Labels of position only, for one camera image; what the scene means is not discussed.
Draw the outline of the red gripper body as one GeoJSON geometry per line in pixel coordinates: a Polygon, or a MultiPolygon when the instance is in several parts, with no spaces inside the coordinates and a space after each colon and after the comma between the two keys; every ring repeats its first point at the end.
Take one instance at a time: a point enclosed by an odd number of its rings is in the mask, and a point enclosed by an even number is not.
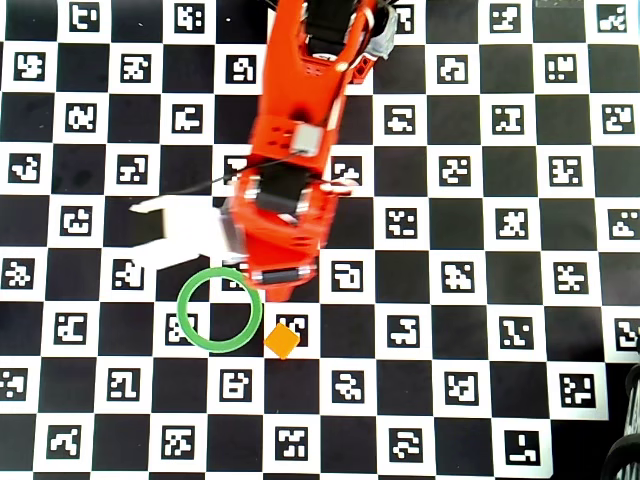
{"type": "Polygon", "coordinates": [[[255,288],[316,274],[340,194],[315,163],[254,163],[221,178],[232,193],[220,208],[231,252],[242,255],[255,288]]]}

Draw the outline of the red gripper finger with black pad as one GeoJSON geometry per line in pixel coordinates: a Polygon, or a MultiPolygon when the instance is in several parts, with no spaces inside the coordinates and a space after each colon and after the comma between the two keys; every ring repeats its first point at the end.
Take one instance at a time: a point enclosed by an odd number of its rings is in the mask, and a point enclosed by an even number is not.
{"type": "Polygon", "coordinates": [[[287,282],[266,284],[263,286],[263,289],[265,290],[266,300],[268,302],[286,302],[291,298],[297,287],[297,283],[287,282]]]}

